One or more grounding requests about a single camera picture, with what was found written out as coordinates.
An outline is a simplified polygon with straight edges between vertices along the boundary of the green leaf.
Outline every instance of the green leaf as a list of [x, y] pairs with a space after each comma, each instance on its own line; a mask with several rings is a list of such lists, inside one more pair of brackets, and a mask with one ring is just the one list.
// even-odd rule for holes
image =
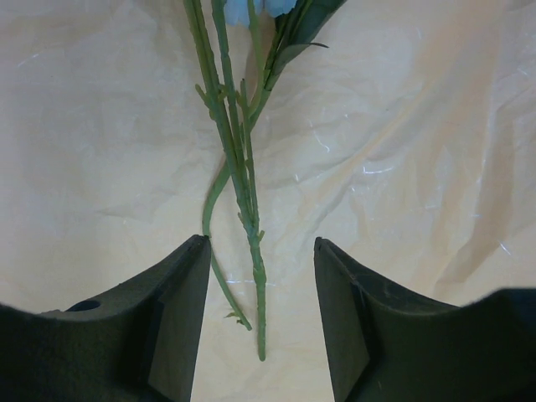
[[276, 19], [276, 38], [279, 41], [276, 56], [267, 66], [272, 76], [278, 76], [283, 69], [309, 46], [327, 47], [314, 43], [314, 39], [333, 14], [346, 0], [298, 0], [287, 15]]
[[272, 74], [279, 75], [283, 72], [286, 65], [298, 57], [309, 46], [318, 46], [321, 48], [327, 48], [325, 44], [317, 44], [311, 42], [309, 44], [291, 44], [278, 52], [274, 65], [272, 67]]
[[298, 0], [299, 18], [291, 27], [288, 44], [312, 42], [326, 22], [346, 0]]

